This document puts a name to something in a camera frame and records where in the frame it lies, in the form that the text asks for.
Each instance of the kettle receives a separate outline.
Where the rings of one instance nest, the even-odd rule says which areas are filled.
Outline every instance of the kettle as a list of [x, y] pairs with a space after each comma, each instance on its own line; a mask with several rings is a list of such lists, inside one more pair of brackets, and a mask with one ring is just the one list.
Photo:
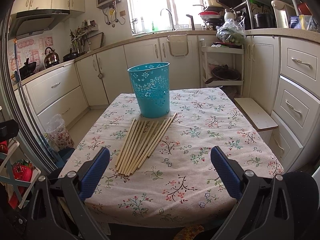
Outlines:
[[231, 10], [231, 9], [225, 9], [225, 15], [224, 15], [224, 20], [227, 21], [228, 19], [232, 19], [235, 20], [238, 15], [235, 12], [235, 10]]
[[[47, 55], [47, 49], [50, 49], [51, 52]], [[44, 54], [46, 55], [44, 58], [44, 66], [45, 68], [49, 68], [51, 66], [59, 64], [59, 55], [54, 52], [54, 49], [51, 47], [47, 47], [44, 51]]]

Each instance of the table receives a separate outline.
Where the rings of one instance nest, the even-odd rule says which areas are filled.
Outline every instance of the table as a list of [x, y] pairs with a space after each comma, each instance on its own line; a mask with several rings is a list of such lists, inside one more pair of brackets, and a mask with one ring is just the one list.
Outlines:
[[177, 117], [151, 157], [130, 177], [118, 174], [115, 161], [132, 119], [146, 120], [140, 116], [134, 94], [121, 94], [114, 100], [63, 168], [60, 176], [77, 171], [101, 147], [110, 150], [110, 164], [85, 202], [102, 228], [108, 222], [183, 227], [229, 212], [235, 200], [210, 160], [211, 147], [216, 145], [258, 176], [283, 173], [277, 158], [222, 90], [170, 91], [170, 108], [159, 122], [175, 112]]

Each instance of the bag of vegetables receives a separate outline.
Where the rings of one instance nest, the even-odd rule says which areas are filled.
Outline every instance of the bag of vegetables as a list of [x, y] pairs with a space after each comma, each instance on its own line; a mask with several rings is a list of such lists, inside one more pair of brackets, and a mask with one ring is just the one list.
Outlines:
[[233, 19], [226, 20], [222, 27], [217, 26], [217, 38], [225, 43], [243, 45], [245, 34], [242, 22], [237, 25]]

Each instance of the turquoise trash bin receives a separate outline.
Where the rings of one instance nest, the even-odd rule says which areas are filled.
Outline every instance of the turquoise trash bin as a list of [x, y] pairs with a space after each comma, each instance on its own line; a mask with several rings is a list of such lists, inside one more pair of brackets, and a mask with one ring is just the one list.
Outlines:
[[141, 114], [146, 118], [159, 118], [170, 111], [169, 65], [158, 62], [128, 69]]

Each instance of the floral trash can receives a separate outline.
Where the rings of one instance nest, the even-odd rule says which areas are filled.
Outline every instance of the floral trash can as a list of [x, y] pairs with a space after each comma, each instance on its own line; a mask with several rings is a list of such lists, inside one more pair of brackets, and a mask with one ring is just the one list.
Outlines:
[[146, 118], [159, 118], [170, 111], [169, 65], [158, 62], [128, 69], [141, 114]]
[[56, 114], [50, 119], [47, 123], [46, 132], [50, 139], [57, 145], [59, 150], [73, 148], [75, 146], [61, 114]]

